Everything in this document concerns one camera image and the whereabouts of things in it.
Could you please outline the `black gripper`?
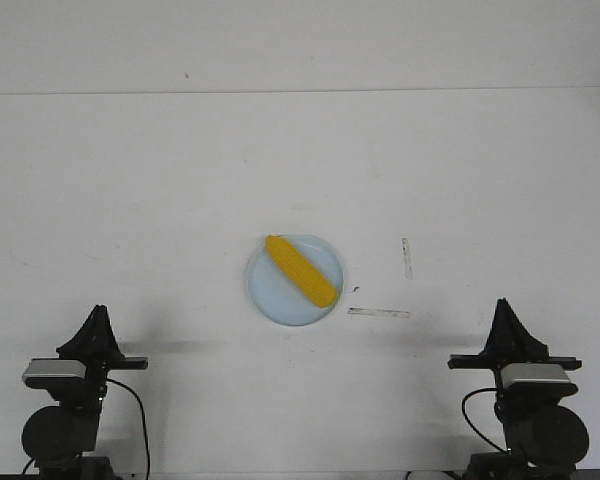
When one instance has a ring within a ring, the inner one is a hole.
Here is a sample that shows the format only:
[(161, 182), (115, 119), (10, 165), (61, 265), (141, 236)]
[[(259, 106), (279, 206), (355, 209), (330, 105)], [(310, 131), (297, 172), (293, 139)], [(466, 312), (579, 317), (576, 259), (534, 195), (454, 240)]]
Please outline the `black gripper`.
[(582, 362), (574, 357), (550, 357), (543, 361), (505, 361), (487, 358), (500, 355), (506, 347), (506, 325), (510, 337), (510, 349), (524, 358), (548, 358), (548, 346), (533, 337), (521, 323), (506, 298), (498, 299), (491, 329), (487, 336), (481, 355), (452, 355), (448, 361), (450, 369), (490, 370), (494, 374), (497, 404), (500, 410), (535, 410), (546, 405), (557, 405), (563, 398), (571, 396), (547, 395), (538, 390), (508, 391), (503, 388), (501, 370), (512, 363), (557, 364), (566, 373), (582, 366)]
[(99, 315), (104, 338), (103, 356), (119, 359), (83, 361), (86, 366), (85, 381), (88, 385), (88, 392), (95, 400), (103, 400), (106, 396), (107, 377), (112, 370), (146, 370), (148, 368), (147, 357), (124, 357), (111, 327), (106, 305), (96, 305), (76, 334), (66, 343), (57, 347), (56, 353), (60, 357), (94, 357), (97, 355), (100, 350)]

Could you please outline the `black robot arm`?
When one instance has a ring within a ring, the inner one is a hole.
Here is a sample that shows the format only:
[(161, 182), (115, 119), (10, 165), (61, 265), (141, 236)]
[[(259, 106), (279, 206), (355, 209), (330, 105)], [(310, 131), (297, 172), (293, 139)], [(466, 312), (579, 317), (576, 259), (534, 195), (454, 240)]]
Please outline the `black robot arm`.
[[(467, 393), (462, 416), (471, 430), (493, 448), (470, 457), (463, 479), (570, 479), (590, 447), (583, 420), (560, 402), (578, 393), (568, 374), (582, 367), (576, 357), (553, 356), (532, 336), (507, 299), (496, 302), (484, 348), (475, 355), (453, 354), (451, 370), (489, 370), (492, 387)], [(494, 415), (505, 445), (498, 446), (476, 427), (468, 401), (494, 395)]]
[(44, 390), (55, 401), (34, 412), (21, 433), (30, 466), (39, 479), (117, 479), (111, 460), (95, 456), (103, 402), (108, 386), (128, 392), (140, 412), (145, 452), (145, 477), (150, 477), (151, 454), (146, 412), (138, 393), (110, 377), (112, 371), (142, 371), (146, 357), (124, 355), (111, 327), (108, 309), (96, 305), (76, 334), (56, 348), (54, 358), (33, 358), (22, 374), (30, 389)]

